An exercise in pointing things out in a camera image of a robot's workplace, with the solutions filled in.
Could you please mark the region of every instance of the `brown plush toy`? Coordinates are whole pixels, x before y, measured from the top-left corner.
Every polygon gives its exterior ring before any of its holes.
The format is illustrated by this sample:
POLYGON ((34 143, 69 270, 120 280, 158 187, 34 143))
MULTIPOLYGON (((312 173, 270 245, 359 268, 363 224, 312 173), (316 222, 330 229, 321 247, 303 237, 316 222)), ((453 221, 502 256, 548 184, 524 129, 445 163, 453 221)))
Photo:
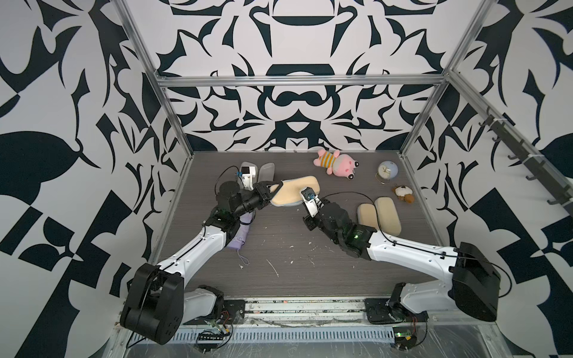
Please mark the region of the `brown plush toy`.
POLYGON ((393 188, 392 191, 398 196, 399 200, 405 201, 408 204, 414 202, 414 195, 412 189, 407 186, 393 188))

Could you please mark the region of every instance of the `beige sponge pad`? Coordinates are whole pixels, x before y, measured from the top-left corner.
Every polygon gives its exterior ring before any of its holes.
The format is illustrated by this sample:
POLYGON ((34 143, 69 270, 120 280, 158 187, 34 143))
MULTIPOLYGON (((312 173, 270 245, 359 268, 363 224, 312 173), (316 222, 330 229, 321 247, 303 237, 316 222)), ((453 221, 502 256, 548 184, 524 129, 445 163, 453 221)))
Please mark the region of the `beige sponge pad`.
MULTIPOLYGON (((270 187, 270 191, 275 191, 277 187, 278 184, 273 185, 270 187)), ((312 188, 316 195, 320 193, 319 182, 314 176, 303 176, 298 179, 283 180, 282 188, 279 189, 270 203, 274 206, 294 206, 302 204, 303 197, 300 196, 300 192, 307 187, 312 188)))
POLYGON ((378 198, 374 202, 374 205, 361 204, 358 207, 358 222, 362 225, 371 226, 379 230, 380 227, 376 220, 377 210, 380 225, 382 225, 382 231, 393 236, 400 235, 400 232, 402 232, 402 225, 400 224, 398 212, 396 211, 392 198, 378 198))

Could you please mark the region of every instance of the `purple cloth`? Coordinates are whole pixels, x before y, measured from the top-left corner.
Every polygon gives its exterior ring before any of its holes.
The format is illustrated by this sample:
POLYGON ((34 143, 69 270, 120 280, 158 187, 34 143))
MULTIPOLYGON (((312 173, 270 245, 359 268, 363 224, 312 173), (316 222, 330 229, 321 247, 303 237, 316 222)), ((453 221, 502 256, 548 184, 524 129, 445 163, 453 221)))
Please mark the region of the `purple cloth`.
MULTIPOLYGON (((240 219, 242 222, 250 222, 253 219, 253 213, 243 214, 240 217, 240 219)), ((239 230, 237 230, 237 234, 231 240, 231 242, 229 242, 227 247, 233 250, 239 250, 245 243, 245 240, 247 239, 247 234, 249 233, 249 227, 250 225, 241 224, 239 230)))

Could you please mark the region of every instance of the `gray wooden table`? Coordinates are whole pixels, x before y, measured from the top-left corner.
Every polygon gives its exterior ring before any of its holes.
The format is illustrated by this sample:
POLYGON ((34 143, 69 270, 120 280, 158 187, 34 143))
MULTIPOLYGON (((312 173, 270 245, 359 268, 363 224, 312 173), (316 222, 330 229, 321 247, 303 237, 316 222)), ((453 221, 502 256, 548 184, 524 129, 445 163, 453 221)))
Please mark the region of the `gray wooden table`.
MULTIPOLYGON (((178 208, 163 245, 161 259, 167 258, 195 237, 201 223, 217 204, 213 185, 230 165, 252 162, 259 167, 274 162, 275 180, 313 175, 320 183, 320 196, 338 191, 359 191, 372 199, 392 197, 402 223, 404 239, 436 243, 419 205, 397 200, 391 188, 409 185, 398 155, 393 152, 350 153, 360 162, 354 180, 327 175, 325 168, 312 164, 315 153, 198 152, 181 194, 178 208), (391 184, 382 185, 374 177, 378 165, 392 160, 400 167, 391 184)), ((232 180, 229 170, 219 181, 232 180)), ((356 208, 366 199, 356 194, 329 197, 356 220, 356 208)), ((223 249, 214 255, 188 284, 186 290, 210 285, 226 296, 362 296, 390 294, 398 282, 426 282, 431 277, 392 263, 354 259, 334 245, 321 231, 308 231, 303 223, 303 206, 268 206, 257 212, 241 254, 250 261, 244 265, 237 252, 223 249), (269 264, 278 272, 278 276, 269 264)))

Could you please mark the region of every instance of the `pink plush toy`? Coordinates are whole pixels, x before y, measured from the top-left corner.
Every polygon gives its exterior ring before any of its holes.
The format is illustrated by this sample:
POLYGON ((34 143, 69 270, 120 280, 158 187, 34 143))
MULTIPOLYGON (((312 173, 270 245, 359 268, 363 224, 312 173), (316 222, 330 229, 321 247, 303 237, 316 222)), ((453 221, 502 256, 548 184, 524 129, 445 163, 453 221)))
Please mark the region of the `pink plush toy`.
POLYGON ((340 154, 339 150, 329 153, 324 148, 319 150, 319 157, 313 163, 317 167, 327 168, 328 175, 334 173, 336 176, 345 176, 348 179, 354 179, 354 168, 359 164, 348 154, 340 154))

